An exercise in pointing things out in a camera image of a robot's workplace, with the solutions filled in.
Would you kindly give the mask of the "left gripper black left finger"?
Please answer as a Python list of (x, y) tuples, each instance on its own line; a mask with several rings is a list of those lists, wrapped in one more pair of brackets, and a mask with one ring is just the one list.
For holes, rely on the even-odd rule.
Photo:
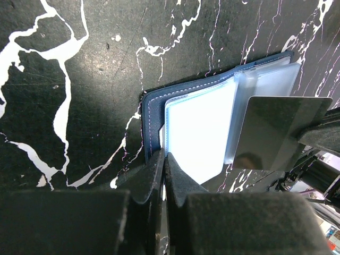
[(1, 254), (157, 254), (164, 151), (115, 189), (1, 198)]

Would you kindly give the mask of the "dark mirror-finish card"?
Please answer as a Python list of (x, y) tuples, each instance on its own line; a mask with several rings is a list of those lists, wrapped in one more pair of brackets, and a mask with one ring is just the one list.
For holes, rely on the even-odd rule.
[(233, 167), (289, 171), (304, 145), (300, 133), (318, 124), (332, 103), (328, 97), (250, 97)]

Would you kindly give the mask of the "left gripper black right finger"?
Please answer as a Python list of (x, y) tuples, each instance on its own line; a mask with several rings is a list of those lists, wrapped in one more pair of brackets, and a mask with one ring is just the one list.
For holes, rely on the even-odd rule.
[(296, 193), (210, 193), (168, 154), (164, 161), (171, 254), (330, 254)]

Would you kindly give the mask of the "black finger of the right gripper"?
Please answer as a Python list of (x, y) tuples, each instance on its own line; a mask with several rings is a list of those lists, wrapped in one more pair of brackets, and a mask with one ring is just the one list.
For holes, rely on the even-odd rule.
[(326, 112), (320, 125), (322, 128), (339, 127), (340, 122), (340, 108), (334, 108)]
[(298, 142), (339, 157), (339, 125), (319, 125), (304, 130)]

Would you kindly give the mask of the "blue card holder wallet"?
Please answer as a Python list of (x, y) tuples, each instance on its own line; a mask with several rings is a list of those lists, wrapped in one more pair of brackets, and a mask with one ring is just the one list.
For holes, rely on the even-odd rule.
[(233, 162), (248, 100), (291, 94), (300, 64), (286, 51), (207, 78), (148, 92), (141, 103), (146, 159), (164, 149), (202, 184)]

